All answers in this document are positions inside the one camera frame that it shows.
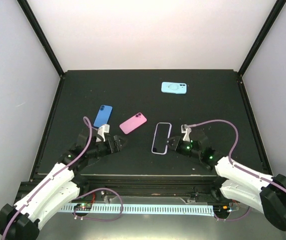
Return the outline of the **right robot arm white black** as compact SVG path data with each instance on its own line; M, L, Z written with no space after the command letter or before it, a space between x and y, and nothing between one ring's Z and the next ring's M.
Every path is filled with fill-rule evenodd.
M286 176L272 176L246 167L213 149L207 137L199 140L175 136L167 140L170 150L197 159L207 170L224 178L210 189L215 201L236 200L259 212L277 229L286 231Z

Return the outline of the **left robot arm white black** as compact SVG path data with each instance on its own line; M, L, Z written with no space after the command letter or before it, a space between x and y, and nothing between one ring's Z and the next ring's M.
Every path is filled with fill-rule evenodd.
M79 136L40 183L14 205L0 211L0 234L4 240L35 240L40 230L65 204L95 197L105 187L91 190L89 181L80 172L91 160L118 153L127 140L119 135L99 133Z

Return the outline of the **pink phone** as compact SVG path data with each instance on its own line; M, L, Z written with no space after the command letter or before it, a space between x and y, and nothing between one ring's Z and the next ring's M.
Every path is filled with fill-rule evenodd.
M132 116L131 118L124 121L123 123L121 123L119 127L122 130L122 132L127 135L146 122L147 118L141 112L139 112L134 116Z

